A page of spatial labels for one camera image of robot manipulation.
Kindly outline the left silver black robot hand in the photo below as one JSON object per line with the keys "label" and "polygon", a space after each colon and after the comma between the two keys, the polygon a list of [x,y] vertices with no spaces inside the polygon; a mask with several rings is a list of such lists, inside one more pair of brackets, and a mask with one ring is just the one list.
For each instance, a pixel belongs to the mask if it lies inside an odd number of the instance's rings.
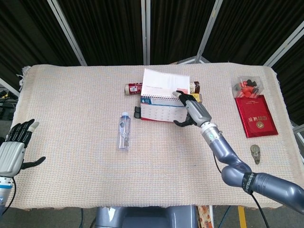
{"label": "left silver black robot hand", "polygon": [[45,156],[39,158],[37,161],[24,161],[26,149],[38,125],[39,122],[31,119],[23,123],[18,123],[10,129],[6,140],[0,146],[1,177],[13,178],[21,170],[36,167],[45,161]]}

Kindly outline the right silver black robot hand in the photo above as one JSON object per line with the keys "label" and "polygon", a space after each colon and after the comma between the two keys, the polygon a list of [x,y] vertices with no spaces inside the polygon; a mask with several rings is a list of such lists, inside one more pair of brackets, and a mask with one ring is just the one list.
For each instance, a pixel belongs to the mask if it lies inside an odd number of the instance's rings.
{"label": "right silver black robot hand", "polygon": [[184,122],[174,120],[173,122],[179,127],[186,127],[195,125],[201,127],[205,122],[210,122],[212,117],[207,109],[199,102],[196,101],[194,96],[185,94],[182,91],[174,91],[172,94],[179,98],[182,104],[187,109],[187,115]]}

